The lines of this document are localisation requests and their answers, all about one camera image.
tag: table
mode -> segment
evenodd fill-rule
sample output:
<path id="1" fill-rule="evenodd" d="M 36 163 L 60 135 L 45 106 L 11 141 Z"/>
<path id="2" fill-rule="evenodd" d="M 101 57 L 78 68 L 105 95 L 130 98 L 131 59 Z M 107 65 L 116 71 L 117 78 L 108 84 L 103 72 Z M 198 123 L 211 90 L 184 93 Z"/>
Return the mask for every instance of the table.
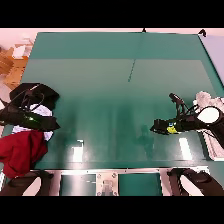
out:
<path id="1" fill-rule="evenodd" d="M 200 134 L 149 131 L 154 119 L 175 117 L 170 92 L 189 106 L 201 90 L 224 96 L 197 35 L 38 33 L 22 82 L 44 83 L 60 94 L 54 116 L 61 128 L 37 169 L 208 165 L 224 186 L 224 163 L 209 159 Z M 192 160 L 180 138 L 187 140 Z M 84 140 L 82 162 L 73 162 L 78 139 Z"/>

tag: white floor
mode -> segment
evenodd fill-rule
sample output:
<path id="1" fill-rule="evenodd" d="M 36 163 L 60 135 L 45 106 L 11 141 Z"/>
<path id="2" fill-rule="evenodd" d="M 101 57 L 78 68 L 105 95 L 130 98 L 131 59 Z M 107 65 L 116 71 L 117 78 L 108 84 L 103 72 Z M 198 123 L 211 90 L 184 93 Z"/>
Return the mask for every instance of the white floor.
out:
<path id="1" fill-rule="evenodd" d="M 9 93 L 11 89 L 3 84 L 4 77 L 5 77 L 4 75 L 0 75 L 0 98 L 3 101 L 9 102 L 10 101 Z M 2 135 L 3 129 L 4 127 L 0 126 L 0 136 Z"/>

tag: black object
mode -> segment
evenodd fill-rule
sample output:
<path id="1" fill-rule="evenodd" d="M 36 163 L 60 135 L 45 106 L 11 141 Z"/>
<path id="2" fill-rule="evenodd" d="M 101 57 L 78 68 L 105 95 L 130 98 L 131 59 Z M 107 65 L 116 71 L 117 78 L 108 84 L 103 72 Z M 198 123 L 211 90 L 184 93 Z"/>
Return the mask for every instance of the black object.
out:
<path id="1" fill-rule="evenodd" d="M 219 111 L 219 119 L 212 124 L 206 124 L 197 117 L 208 107 L 204 108 L 199 113 L 196 113 L 195 109 L 198 107 L 197 105 L 188 108 L 184 101 L 177 95 L 171 93 L 169 96 L 172 102 L 176 104 L 176 118 L 169 120 L 156 119 L 154 120 L 154 125 L 151 127 L 150 131 L 169 135 L 191 130 L 207 129 L 212 132 L 213 137 L 216 138 L 222 148 L 224 148 L 224 114 L 220 109 L 214 107 Z"/>
<path id="2" fill-rule="evenodd" d="M 202 34 L 204 37 L 206 37 L 206 31 L 202 29 L 198 34 Z"/>
<path id="3" fill-rule="evenodd" d="M 180 177 L 184 175 L 204 196 L 224 196 L 222 186 L 208 173 L 200 171 L 195 172 L 189 168 L 173 168 L 167 173 L 173 196 L 189 196 L 189 193 L 183 188 Z"/>
<path id="4" fill-rule="evenodd" d="M 53 176 L 44 170 L 31 171 L 23 177 L 11 179 L 0 191 L 0 196 L 22 196 L 37 177 L 41 179 L 41 187 L 35 196 L 49 196 Z"/>
<path id="5" fill-rule="evenodd" d="M 20 125 L 24 128 L 53 131 L 60 128 L 53 116 L 41 116 L 32 111 L 40 104 L 54 108 L 59 94 L 50 87 L 39 83 L 23 83 L 10 93 L 10 103 L 2 101 L 5 108 L 0 110 L 0 125 Z"/>

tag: red cloth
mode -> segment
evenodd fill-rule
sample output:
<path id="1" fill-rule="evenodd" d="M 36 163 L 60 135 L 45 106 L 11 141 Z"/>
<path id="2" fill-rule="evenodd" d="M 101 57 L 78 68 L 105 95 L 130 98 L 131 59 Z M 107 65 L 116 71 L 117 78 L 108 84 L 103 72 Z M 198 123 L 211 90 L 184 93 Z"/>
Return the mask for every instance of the red cloth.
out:
<path id="1" fill-rule="evenodd" d="M 40 131 L 22 131 L 0 139 L 0 162 L 9 178 L 28 173 L 31 165 L 46 153 L 44 133 Z"/>

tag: yellow label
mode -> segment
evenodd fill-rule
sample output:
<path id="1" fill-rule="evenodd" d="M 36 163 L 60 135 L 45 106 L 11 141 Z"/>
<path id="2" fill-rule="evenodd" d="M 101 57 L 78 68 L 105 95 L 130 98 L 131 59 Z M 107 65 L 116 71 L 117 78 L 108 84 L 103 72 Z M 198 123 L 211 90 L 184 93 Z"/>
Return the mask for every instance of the yellow label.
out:
<path id="1" fill-rule="evenodd" d="M 175 129 L 174 126 L 172 126 L 172 127 L 168 127 L 168 128 L 167 128 L 167 131 L 168 131 L 169 133 L 171 133 L 171 134 L 177 133 L 177 130 Z"/>

